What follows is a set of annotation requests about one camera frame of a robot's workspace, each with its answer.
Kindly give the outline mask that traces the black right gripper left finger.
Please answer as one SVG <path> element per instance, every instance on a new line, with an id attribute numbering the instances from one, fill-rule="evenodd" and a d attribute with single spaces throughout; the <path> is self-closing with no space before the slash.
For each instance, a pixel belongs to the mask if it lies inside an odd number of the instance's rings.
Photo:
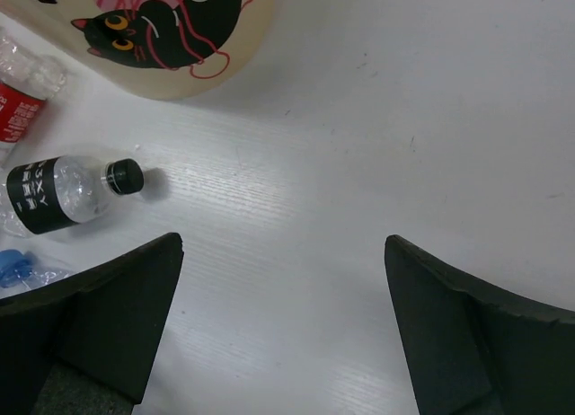
<path id="1" fill-rule="evenodd" d="M 164 234 L 1 301 L 3 414 L 130 414 L 143 401 L 181 274 Z"/>

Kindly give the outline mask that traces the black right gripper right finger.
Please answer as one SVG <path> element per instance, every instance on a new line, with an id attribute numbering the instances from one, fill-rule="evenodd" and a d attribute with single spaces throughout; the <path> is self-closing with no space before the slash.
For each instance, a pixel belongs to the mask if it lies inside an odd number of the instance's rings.
<path id="1" fill-rule="evenodd" d="M 572 414 L 574 313 L 456 269 L 399 235 L 385 271 L 421 414 Z"/>

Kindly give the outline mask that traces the black label plastic bottle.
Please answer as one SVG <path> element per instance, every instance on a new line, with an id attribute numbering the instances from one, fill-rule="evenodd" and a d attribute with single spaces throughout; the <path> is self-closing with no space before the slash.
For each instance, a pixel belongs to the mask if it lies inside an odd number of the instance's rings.
<path id="1" fill-rule="evenodd" d="M 15 166 L 1 174 L 1 232 L 30 237 L 85 224 L 144 186 L 131 158 L 61 155 Z"/>

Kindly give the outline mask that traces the red label plastic bottle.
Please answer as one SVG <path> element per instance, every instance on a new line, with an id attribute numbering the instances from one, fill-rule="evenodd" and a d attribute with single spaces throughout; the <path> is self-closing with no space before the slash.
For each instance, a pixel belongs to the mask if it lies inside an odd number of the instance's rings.
<path id="1" fill-rule="evenodd" d="M 66 84 L 66 70 L 1 30 L 1 163 L 8 160 L 47 102 Z"/>

